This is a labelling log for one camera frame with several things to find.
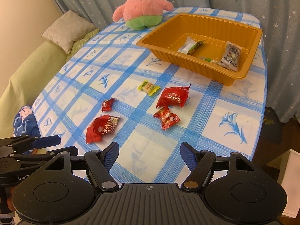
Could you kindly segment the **small red candy packet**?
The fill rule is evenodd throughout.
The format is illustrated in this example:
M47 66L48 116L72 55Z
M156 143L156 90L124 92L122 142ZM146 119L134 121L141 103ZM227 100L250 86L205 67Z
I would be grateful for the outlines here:
M161 120L162 130L164 131L181 121L176 114L170 112L168 106L164 106L163 108L158 110L153 116L154 118L158 118Z

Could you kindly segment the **small dark red candy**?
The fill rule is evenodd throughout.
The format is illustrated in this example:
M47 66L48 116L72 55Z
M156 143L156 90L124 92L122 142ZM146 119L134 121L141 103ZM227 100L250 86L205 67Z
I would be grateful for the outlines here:
M104 100L102 102L101 111L102 112L111 111L114 101L115 101L115 99L113 99L113 98Z

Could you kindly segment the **large red snack packet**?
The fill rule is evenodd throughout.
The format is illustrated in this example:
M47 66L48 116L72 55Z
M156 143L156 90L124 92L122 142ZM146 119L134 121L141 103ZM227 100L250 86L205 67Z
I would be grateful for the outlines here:
M180 106L185 105L189 96L189 86L166 87L161 93L156 108L165 106Z

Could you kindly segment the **yellow green candy packet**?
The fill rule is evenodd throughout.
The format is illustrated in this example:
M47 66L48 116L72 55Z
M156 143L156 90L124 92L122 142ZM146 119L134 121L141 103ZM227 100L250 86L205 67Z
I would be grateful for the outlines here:
M160 90L160 86L150 83L148 80L144 80L139 86L138 90L145 92L147 95L152 96L158 90Z

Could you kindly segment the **green brown candy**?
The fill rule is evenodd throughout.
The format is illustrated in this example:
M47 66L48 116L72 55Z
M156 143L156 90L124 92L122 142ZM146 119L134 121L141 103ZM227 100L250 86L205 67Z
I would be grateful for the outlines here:
M204 60L206 62L210 62L212 64L218 64L219 62L217 60L211 59L209 57L200 57L201 60Z

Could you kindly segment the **grey black snack packet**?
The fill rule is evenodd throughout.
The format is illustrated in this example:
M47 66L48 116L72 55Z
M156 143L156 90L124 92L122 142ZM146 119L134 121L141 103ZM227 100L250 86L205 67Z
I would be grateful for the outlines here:
M225 52L223 53L221 60L218 62L218 65L230 71L237 72L241 53L242 48L240 46L227 41Z

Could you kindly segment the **green white long packet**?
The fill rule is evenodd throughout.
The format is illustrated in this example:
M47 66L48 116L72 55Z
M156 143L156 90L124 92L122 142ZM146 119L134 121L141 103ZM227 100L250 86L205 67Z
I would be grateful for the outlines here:
M187 37L183 46L181 46L177 51L186 55L192 55L198 47L204 43L202 41L194 41L191 37Z

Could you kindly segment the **red patterned candy packet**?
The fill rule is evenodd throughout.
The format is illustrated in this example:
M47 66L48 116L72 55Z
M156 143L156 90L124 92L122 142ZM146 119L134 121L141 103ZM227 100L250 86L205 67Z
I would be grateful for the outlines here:
M114 133L118 123L119 123L120 117L115 117L115 116L108 116L108 120L105 123L102 134L112 134Z

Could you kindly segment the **dark floor mat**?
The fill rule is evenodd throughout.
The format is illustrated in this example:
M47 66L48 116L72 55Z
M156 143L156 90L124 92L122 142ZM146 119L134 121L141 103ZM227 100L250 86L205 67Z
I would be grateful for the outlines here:
M279 145L282 140L285 123L279 121L272 108L265 108L260 138Z

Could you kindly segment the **blue checked tablecloth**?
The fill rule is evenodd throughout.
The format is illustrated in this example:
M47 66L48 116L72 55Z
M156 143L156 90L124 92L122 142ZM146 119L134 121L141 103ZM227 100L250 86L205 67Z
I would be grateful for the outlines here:
M61 147L79 154L118 142L119 157L110 173L121 183L181 183L189 170L179 147L188 142L218 156L237 151L252 159L266 105L267 71L259 44L246 78L224 86L156 58L137 41L147 31L113 23L84 45L53 77L33 104L41 135L61 137ZM160 92L138 90L144 81L160 86L189 86L184 107L171 107L181 121L167 130L154 118ZM102 102L115 99L112 110ZM114 133L86 143L86 130L97 117L120 117Z

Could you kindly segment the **white box on floor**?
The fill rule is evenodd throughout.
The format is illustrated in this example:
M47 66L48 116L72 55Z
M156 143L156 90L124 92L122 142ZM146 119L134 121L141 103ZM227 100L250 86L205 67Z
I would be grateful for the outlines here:
M287 194L287 204L283 216L296 218L300 203L299 152L289 149L266 165L280 171L277 182Z

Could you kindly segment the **green zigzag cushion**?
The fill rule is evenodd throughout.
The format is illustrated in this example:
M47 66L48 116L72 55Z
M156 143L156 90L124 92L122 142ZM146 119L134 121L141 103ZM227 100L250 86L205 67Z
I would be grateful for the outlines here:
M87 33L81 39L76 41L73 44L71 52L67 55L66 61L68 61L70 58L72 58L92 37L94 37L96 34L98 34L99 31L100 31L99 28L94 29L93 31Z

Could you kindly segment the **beige cushion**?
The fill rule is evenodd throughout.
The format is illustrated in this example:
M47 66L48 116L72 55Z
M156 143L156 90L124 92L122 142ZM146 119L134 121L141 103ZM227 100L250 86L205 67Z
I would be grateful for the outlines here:
M66 54L69 54L75 42L95 29L96 26L93 23L69 10L45 30L42 38L54 43Z

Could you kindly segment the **pink starfish plush toy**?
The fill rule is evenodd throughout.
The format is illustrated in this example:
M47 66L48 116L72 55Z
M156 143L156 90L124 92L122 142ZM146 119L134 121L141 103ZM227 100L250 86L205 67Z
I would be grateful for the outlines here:
M172 11L174 6L167 0L126 0L112 15L113 22L122 19L134 30L157 26L162 22L163 12Z

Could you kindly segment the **grey star curtain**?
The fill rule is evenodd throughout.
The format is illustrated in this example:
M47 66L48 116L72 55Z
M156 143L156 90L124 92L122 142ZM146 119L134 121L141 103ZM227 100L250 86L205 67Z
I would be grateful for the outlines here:
M55 0L66 12L72 10L104 28L114 10L126 0ZM168 0L175 7L207 7L243 12L262 25L267 59L266 105L281 122L299 117L299 0Z

